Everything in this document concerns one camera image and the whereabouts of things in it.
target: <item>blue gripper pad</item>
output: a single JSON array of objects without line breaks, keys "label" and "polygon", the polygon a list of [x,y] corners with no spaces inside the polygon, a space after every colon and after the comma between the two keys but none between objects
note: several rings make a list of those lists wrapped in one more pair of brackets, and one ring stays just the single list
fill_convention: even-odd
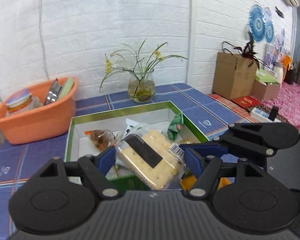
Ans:
[{"label": "blue gripper pad", "polygon": [[220,158],[221,156],[228,154],[226,148],[223,148],[213,142],[180,144],[179,147],[185,151],[185,163],[196,178],[199,178],[201,173],[203,172],[203,168],[201,166],[201,160],[203,160],[203,158],[208,155],[214,155],[215,157]]},{"label": "blue gripper pad", "polygon": [[111,167],[115,164],[116,149],[115,147],[108,147],[98,157],[97,169],[105,176]]}]

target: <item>black label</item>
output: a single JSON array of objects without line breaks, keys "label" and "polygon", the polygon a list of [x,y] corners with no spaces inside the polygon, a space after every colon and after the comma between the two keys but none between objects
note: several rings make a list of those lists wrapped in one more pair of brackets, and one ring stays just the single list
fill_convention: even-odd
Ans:
[{"label": "black label", "polygon": [[158,165],[162,157],[157,154],[147,143],[136,134],[129,134],[124,140],[130,147],[152,168]]}]

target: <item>cable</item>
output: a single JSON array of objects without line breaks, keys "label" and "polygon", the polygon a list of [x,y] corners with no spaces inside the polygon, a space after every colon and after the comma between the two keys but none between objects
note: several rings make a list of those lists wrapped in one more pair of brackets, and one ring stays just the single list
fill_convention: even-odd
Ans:
[{"label": "cable", "polygon": [[47,59],[46,59],[46,49],[44,47],[44,41],[42,36],[42,0],[39,0],[39,34],[40,34],[40,41],[42,46],[42,54],[43,54],[43,68],[46,74],[47,80],[50,80],[49,73],[47,69]]}]

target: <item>yellow flower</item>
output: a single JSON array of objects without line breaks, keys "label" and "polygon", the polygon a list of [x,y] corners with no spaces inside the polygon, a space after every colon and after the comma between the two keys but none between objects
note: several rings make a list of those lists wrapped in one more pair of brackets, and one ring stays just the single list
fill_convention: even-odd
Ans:
[{"label": "yellow flower", "polygon": [[161,58],[161,52],[160,52],[160,51],[156,50],[156,51],[154,52],[154,54],[155,54],[155,57],[156,57],[156,58]]},{"label": "yellow flower", "polygon": [[106,59],[106,74],[109,74],[112,71],[112,62],[109,59]]}]

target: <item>plastic wrap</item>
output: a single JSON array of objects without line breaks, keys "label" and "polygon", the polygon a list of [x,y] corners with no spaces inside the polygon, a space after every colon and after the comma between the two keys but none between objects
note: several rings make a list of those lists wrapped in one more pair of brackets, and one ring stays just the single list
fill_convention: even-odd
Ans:
[{"label": "plastic wrap", "polygon": [[90,134],[90,140],[100,151],[103,151],[109,146],[116,144],[116,138],[109,130],[94,130],[86,133]]},{"label": "plastic wrap", "polygon": [[149,126],[131,130],[116,148],[119,159],[153,190],[168,188],[183,171],[183,150]]}]

